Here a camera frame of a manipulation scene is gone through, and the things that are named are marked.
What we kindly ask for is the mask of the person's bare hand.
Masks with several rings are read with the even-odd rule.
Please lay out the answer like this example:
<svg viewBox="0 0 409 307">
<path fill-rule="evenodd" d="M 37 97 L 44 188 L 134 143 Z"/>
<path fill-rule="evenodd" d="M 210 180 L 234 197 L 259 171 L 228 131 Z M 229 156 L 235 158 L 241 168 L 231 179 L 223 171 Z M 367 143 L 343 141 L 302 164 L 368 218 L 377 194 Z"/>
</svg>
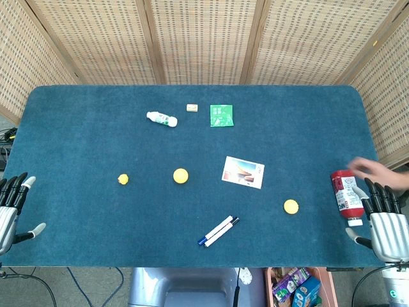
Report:
<svg viewBox="0 0 409 307">
<path fill-rule="evenodd" d="M 400 189 L 401 175 L 396 173 L 379 162 L 365 159 L 363 157 L 354 158 L 348 168 L 360 179 L 370 179 L 373 183 L 379 183 L 382 186 L 389 186 L 393 189 Z"/>
</svg>

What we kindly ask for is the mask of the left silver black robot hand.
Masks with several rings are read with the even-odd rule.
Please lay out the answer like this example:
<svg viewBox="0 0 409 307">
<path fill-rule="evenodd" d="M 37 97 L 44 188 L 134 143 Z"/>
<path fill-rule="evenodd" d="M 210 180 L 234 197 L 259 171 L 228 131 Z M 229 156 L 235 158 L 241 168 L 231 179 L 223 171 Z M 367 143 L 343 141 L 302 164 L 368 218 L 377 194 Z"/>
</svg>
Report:
<svg viewBox="0 0 409 307">
<path fill-rule="evenodd" d="M 26 196 L 35 181 L 36 177 L 27 178 L 27 173 L 9 180 L 1 179 L 1 255 L 7 253 L 14 244 L 36 238 L 47 226 L 46 223 L 40 223 L 30 231 L 16 233 Z"/>
</svg>

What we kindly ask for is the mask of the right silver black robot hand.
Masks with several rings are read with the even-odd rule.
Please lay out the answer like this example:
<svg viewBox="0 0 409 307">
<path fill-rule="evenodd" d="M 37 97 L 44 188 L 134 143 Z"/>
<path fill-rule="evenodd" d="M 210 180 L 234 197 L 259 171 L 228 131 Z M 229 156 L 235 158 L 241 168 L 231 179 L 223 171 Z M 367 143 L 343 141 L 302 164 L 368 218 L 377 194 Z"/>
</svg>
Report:
<svg viewBox="0 0 409 307">
<path fill-rule="evenodd" d="M 408 220 L 401 206 L 408 199 L 408 191 L 397 196 L 391 187 L 382 186 L 365 178 L 369 189 L 366 194 L 361 188 L 354 187 L 369 223 L 369 239 L 357 235 L 347 227 L 346 233 L 356 244 L 373 250 L 376 257 L 385 263 L 408 262 Z"/>
</svg>

